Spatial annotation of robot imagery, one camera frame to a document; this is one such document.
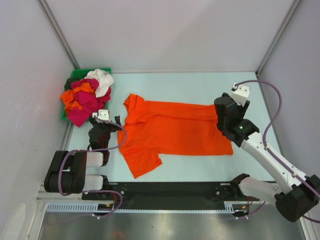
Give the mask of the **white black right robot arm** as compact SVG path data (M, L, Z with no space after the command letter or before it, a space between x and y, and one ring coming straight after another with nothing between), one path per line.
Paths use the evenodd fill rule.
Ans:
M286 220L294 223L319 203L320 179L316 175L307 176L263 142L259 128L244 118L249 104L246 101L238 105L227 93L216 98L217 128L251 155L275 182L260 181L242 173L231 181L230 194L237 201L248 196L272 204Z

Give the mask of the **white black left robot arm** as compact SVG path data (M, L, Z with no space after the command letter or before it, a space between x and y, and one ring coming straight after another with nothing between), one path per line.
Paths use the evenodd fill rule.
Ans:
M100 200L110 196L111 188L105 175L89 174L89 168L107 165L110 157L111 134L122 131L121 117L115 122L107 120L105 114L95 113L89 118L92 128L88 132L89 146L86 150L57 150L44 179L47 193L60 193L63 196L91 192Z

